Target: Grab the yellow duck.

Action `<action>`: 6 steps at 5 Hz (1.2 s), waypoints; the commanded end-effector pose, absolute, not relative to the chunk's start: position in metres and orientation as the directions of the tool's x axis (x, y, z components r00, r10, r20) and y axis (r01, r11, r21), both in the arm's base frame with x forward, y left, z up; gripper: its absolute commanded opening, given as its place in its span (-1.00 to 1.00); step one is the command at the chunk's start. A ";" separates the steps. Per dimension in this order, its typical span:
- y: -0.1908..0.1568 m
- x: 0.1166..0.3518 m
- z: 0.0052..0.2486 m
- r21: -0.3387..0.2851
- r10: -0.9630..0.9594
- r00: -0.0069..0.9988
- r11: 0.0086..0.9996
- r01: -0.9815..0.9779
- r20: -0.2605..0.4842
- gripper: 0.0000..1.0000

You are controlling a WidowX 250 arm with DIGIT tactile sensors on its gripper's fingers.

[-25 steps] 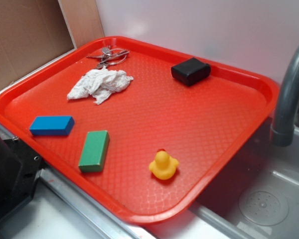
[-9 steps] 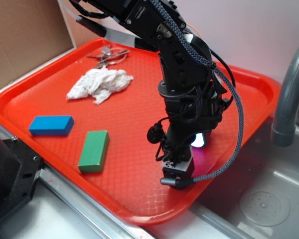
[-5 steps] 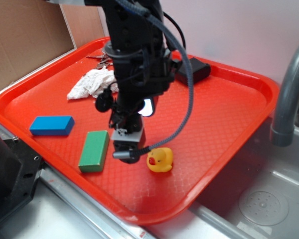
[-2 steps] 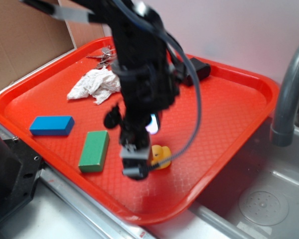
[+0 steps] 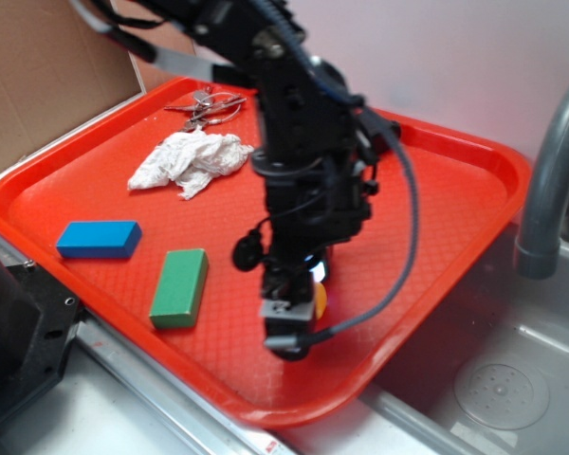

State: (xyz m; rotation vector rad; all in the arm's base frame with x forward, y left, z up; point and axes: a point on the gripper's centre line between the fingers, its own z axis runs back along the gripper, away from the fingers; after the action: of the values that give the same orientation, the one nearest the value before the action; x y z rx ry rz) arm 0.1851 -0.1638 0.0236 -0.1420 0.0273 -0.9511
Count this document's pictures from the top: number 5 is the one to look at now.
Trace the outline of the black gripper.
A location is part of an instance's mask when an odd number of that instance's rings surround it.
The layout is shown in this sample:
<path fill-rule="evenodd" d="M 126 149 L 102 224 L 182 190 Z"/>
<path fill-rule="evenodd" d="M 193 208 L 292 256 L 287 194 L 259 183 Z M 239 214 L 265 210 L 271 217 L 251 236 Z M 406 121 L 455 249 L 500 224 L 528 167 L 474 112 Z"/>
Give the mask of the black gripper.
<path fill-rule="evenodd" d="M 322 159 L 294 176 L 266 178 L 271 244 L 263 297 L 293 303 L 311 300 L 309 257 L 356 236 L 371 217 L 360 161 Z"/>

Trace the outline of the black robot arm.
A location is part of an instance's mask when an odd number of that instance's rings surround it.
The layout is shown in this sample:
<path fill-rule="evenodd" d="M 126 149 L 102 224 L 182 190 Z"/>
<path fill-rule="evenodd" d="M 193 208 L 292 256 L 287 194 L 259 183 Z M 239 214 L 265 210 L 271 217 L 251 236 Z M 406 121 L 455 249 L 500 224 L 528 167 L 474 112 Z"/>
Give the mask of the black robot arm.
<path fill-rule="evenodd" d="M 338 71 L 303 50 L 303 30 L 283 1 L 147 1 L 150 20 L 102 1 L 75 2 L 96 32 L 161 70 L 252 88 L 262 144 L 252 154 L 264 178 L 272 237 L 250 233 L 235 265 L 264 269 L 261 295 L 290 306 L 313 300 L 311 263 L 357 235 L 375 185 L 363 178 L 377 154 L 363 98 Z"/>

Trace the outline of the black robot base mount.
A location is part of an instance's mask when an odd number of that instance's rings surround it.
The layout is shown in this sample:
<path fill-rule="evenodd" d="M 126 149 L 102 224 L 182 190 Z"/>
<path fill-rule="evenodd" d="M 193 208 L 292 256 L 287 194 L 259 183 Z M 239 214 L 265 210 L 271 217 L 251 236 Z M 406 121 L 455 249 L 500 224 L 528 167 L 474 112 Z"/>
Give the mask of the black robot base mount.
<path fill-rule="evenodd" d="M 0 261 L 0 402 L 21 402 L 61 380 L 79 304 L 40 265 Z"/>

